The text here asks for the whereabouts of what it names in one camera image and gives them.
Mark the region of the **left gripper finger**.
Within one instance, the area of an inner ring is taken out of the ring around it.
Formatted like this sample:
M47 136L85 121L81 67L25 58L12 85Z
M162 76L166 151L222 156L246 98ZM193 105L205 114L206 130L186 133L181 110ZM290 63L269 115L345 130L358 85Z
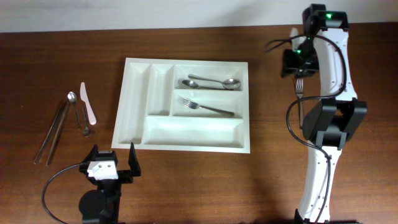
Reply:
M130 166L131 174L133 177L140 177L141 176L141 167L137 160L136 150L134 143L132 142L129 149L129 160L128 164Z
M98 154L98 145L95 144L89 154L83 159L82 163L90 163L96 159Z

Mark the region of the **silver fork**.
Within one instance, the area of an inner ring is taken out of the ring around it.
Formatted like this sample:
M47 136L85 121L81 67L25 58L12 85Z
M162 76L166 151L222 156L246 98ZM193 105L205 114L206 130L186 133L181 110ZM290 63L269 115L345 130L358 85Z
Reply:
M213 111L213 112L218 113L218 114L222 114L223 116L233 117L235 115L234 112L220 110L220 109L212 108L212 107L209 107L209 106L200 105L200 104L198 104L196 102L193 102L193 101L190 101L190 100L188 100L186 98L182 98L180 100L180 102L181 102L182 105L186 106L187 108L193 109L193 110L197 110L199 108L203 108L203 109L210 110L210 111Z
M296 79L295 94L298 99L303 98L303 78ZM298 104L298 108L299 108L300 129L302 129L304 115L303 115L303 103L301 101Z

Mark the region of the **silver tablespoon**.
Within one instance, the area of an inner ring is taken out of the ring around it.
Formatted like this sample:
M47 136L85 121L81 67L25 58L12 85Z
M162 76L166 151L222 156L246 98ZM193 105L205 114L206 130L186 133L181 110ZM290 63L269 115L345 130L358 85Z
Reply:
M215 80L215 79L199 77L194 74L188 74L188 78L194 79L194 80L217 82L217 83L220 83L227 90L237 90L241 87L241 81L236 78L227 78L224 81L219 81L219 80Z
M189 88L189 89L196 89L196 90L228 90L228 91L233 91L233 90L238 90L239 87L235 88L215 88L215 87L208 87L208 86L200 86L198 83L192 81L192 80L182 80L181 84L183 85L184 88Z

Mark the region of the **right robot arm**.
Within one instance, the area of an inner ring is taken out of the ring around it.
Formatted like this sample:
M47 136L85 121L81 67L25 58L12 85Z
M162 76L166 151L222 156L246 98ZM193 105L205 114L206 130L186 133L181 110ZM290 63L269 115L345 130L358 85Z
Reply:
M303 34L292 29L291 49L282 57L283 77L320 74L317 104L306 114L302 131L308 146L305 190L295 223L330 223L330 194L336 163L345 144L367 113L354 90L348 62L348 17L329 11L324 4L311 4L302 13Z

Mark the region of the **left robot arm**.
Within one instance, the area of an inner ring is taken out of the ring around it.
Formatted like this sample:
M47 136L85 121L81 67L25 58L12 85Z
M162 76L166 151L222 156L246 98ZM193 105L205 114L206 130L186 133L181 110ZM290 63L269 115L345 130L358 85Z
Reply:
M99 151L94 145L83 159L79 171L97 189L85 193L79 202L83 223L117 223L123 184L133 183L134 177L141 176L134 144L131 143L128 170L118 170L115 151Z

